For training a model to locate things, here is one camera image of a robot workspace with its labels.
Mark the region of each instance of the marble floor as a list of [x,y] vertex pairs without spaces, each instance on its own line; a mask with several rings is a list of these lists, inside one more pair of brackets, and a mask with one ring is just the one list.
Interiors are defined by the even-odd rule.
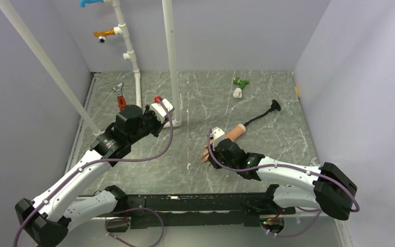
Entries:
[[[235,76],[249,80],[241,99],[234,99]],[[209,128],[229,131],[239,123],[264,113],[276,99],[280,112],[271,112],[248,126],[237,143],[246,152],[268,155],[280,161],[309,164],[314,148],[290,72],[265,71],[184,71],[178,73],[183,124],[175,128],[173,143],[162,157],[145,163],[118,163],[99,177],[84,192],[117,185],[126,193],[220,193],[262,192],[270,182],[245,180],[234,172],[216,170],[201,164]],[[94,122],[104,129],[118,113],[113,86],[123,81],[123,95],[128,104],[135,102],[134,75],[130,72],[102,73],[90,111]],[[142,72],[141,92],[144,105],[157,95],[171,100],[168,72]],[[95,137],[87,129],[80,157]],[[132,146],[126,158],[150,157],[166,146],[169,131],[159,138],[147,136]]]

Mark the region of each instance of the orange valve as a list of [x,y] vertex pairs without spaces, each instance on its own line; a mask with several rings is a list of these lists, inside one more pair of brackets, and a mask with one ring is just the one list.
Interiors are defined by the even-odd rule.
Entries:
[[99,43],[103,44],[106,41],[106,37],[108,35],[115,35],[114,29],[102,31],[102,32],[93,32],[93,35],[98,38]]

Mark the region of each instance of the white pvc pipe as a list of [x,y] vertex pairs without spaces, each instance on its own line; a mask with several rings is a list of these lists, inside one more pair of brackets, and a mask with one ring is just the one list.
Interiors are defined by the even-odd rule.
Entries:
[[73,94],[72,90],[69,88],[66,81],[61,76],[60,72],[52,63],[49,56],[43,50],[38,41],[35,39],[34,35],[32,35],[31,31],[28,29],[25,22],[19,16],[12,4],[8,0],[0,0],[0,9],[10,21],[10,23],[13,25],[13,27],[16,29],[16,31],[20,34],[22,39],[29,46],[29,48],[31,48],[32,52],[42,63],[45,69],[49,72],[50,76],[53,78],[58,87],[60,87],[61,91],[63,91],[69,101],[74,105],[79,115],[81,115],[81,117],[93,131],[93,134],[99,135],[101,133],[100,129],[95,125],[93,120],[88,115],[87,111],[85,111],[84,107],[81,105],[77,97]]
[[123,39],[125,40],[125,45],[127,46],[127,53],[123,54],[123,58],[126,60],[131,60],[132,70],[135,77],[135,98],[136,105],[141,107],[141,90],[140,90],[140,69],[137,65],[137,57],[135,56],[134,49],[132,48],[131,40],[129,38],[128,27],[123,18],[122,10],[120,9],[120,0],[113,0],[112,2],[114,12],[116,13],[118,26],[121,30]]
[[140,88],[140,74],[135,76],[135,101],[137,105],[141,108],[141,88]]
[[166,29],[167,53],[169,56],[170,81],[172,84],[173,106],[175,107],[174,127],[181,125],[181,106],[179,104],[178,76],[176,74],[175,34],[173,32],[172,0],[163,0],[164,26]]

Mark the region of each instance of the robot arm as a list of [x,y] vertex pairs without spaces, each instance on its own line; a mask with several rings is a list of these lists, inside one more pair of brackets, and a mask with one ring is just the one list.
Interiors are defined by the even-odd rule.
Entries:
[[[105,213],[128,208],[128,196],[114,185],[89,199],[78,203],[74,201],[90,183],[117,164],[117,161],[111,159],[123,158],[131,152],[134,143],[149,134],[158,137],[167,122],[168,114],[174,110],[166,99],[161,102],[167,112],[159,103],[147,105],[144,112],[136,105],[127,105],[68,173],[32,201],[21,199],[17,203],[15,209],[21,224],[34,209],[38,210],[24,227],[37,244],[42,247],[56,246],[69,231],[81,223]],[[102,159],[109,160],[89,165],[90,162]]]
[[[357,187],[334,164],[299,166],[263,154],[245,153],[236,143],[225,139],[224,132],[219,128],[212,130],[212,137],[213,145],[208,149],[211,148],[217,161],[211,155],[208,160],[213,167],[220,169],[220,162],[245,179],[274,183],[266,192],[273,207],[318,208],[335,219],[349,218],[353,202],[346,191],[354,197]],[[323,177],[340,183],[346,191]]]

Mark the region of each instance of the white wall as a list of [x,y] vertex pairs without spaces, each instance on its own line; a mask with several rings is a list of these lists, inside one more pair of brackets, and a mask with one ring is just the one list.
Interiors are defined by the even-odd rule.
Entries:
[[[121,37],[93,36],[117,26],[109,4],[52,0],[93,72],[132,70]],[[178,69],[293,70],[330,0],[174,0]],[[161,0],[121,0],[142,70],[168,70]]]
[[333,0],[294,71],[321,162],[357,184],[355,246],[395,246],[395,0]]
[[[52,2],[12,1],[84,102],[90,72]],[[12,246],[14,210],[64,173],[79,115],[0,11],[0,246]],[[31,242],[23,233],[20,247]]]

